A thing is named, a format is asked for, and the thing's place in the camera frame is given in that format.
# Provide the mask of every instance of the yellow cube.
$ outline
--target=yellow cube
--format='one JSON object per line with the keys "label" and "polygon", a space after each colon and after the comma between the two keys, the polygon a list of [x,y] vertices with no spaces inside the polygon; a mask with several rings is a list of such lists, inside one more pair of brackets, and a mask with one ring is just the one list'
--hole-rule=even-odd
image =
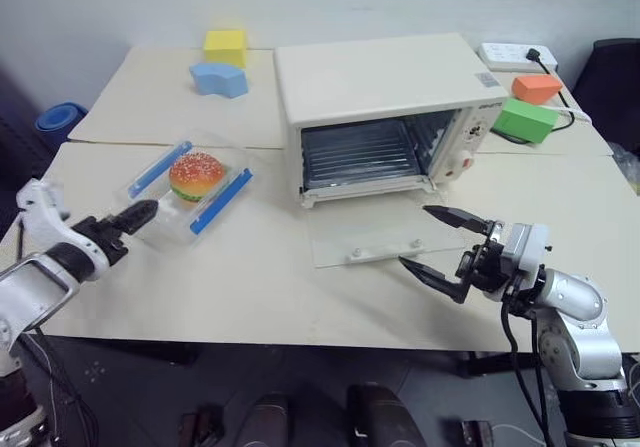
{"label": "yellow cube", "polygon": [[204,39],[207,62],[222,62],[244,69],[247,63],[247,37],[244,30],[210,30]]}

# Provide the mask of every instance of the white table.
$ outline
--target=white table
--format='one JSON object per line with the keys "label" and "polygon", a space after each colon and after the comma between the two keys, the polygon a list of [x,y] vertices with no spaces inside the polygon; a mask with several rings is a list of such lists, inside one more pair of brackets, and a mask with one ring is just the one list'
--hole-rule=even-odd
{"label": "white table", "polygon": [[[201,61],[202,53],[197,49],[134,47],[71,138],[170,145],[185,130],[204,128],[243,147],[283,147],[283,115],[272,51],[249,51],[249,93],[235,99],[195,92],[189,66]],[[517,75],[522,74],[496,73],[509,92]],[[577,107],[566,89],[564,94]],[[560,105],[557,97],[550,104]],[[557,125],[565,122],[560,116]],[[611,155],[600,134],[581,120],[540,145],[515,145],[489,134],[480,152]]]}
{"label": "white table", "polygon": [[[163,149],[65,144],[48,176],[71,221],[107,213],[113,192]],[[499,305],[464,305],[422,286],[397,261],[315,269],[304,211],[285,192],[282,152],[254,151],[256,181],[194,248],[167,256],[131,239],[130,254],[47,324],[100,338],[507,350]],[[595,279],[623,350],[640,350],[640,203],[606,156],[478,155],[444,193],[449,205],[551,228],[550,267]],[[473,236],[467,236],[471,245]],[[15,229],[0,264],[15,255]],[[461,251],[420,260],[453,273]],[[523,350],[528,325],[514,320]]]}

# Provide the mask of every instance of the white power strip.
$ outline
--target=white power strip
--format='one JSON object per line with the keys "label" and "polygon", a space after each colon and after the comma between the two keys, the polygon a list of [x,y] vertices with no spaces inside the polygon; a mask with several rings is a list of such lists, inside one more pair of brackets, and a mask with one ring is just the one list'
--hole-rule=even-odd
{"label": "white power strip", "polygon": [[526,44],[495,44],[483,42],[478,49],[478,55],[487,64],[489,70],[507,72],[542,72],[540,66],[527,60],[529,49],[540,52],[540,61],[553,71],[558,68],[558,61],[551,51],[544,45]]}

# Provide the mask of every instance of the orange block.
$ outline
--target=orange block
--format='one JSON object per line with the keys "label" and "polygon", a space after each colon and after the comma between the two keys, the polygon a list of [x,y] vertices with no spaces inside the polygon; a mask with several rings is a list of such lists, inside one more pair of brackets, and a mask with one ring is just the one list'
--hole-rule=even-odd
{"label": "orange block", "polygon": [[544,104],[562,89],[562,82],[553,75],[521,75],[511,90],[517,99],[534,105]]}

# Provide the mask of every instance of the blue block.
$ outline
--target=blue block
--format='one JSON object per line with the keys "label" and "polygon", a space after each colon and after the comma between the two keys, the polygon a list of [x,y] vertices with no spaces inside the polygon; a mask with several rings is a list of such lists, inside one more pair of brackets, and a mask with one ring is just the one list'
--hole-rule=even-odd
{"label": "blue block", "polygon": [[218,94],[232,99],[249,91],[244,71],[233,65],[201,63],[189,70],[202,95]]}

